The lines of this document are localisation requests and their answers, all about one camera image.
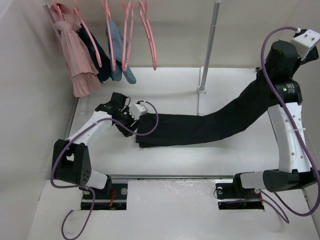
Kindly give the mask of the black trousers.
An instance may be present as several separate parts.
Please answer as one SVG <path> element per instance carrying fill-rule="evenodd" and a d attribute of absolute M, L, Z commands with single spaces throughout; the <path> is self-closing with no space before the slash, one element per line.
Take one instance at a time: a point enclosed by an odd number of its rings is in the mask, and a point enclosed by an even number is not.
<path fill-rule="evenodd" d="M 306 63 L 319 59 L 314 47 Z M 183 146 L 223 140 L 246 130 L 269 107 L 279 104 L 262 70 L 241 94 L 208 115 L 147 113 L 140 117 L 136 143 L 140 148 Z"/>

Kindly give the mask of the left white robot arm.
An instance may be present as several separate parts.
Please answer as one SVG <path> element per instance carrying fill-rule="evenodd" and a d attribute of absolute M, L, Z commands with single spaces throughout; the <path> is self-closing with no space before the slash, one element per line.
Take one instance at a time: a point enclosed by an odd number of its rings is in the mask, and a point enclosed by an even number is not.
<path fill-rule="evenodd" d="M 102 199 L 111 195 L 112 179 L 92 168 L 89 146 L 113 125 L 125 136 L 132 136 L 140 116 L 147 109 L 135 103 L 126 105 L 127 96 L 114 92 L 107 103 L 99 104 L 90 119 L 72 136 L 58 139 L 53 147 L 51 181 L 60 180 L 71 187 L 92 188 Z"/>

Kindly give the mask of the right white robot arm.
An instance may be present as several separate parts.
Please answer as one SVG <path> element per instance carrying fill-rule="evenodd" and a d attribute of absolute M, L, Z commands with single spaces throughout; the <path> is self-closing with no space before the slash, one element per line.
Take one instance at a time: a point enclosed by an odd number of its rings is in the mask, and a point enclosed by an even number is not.
<path fill-rule="evenodd" d="M 287 115 L 279 103 L 267 109 L 278 146 L 278 169 L 236 174 L 231 191 L 237 197 L 243 197 L 249 189 L 275 193 L 302 189 L 317 182 L 313 167 L 296 135 L 299 133 L 304 136 L 303 98 L 300 85 L 293 80 L 300 64 L 301 60 L 292 43 L 278 40 L 271 45 L 265 68 L 290 113 Z"/>

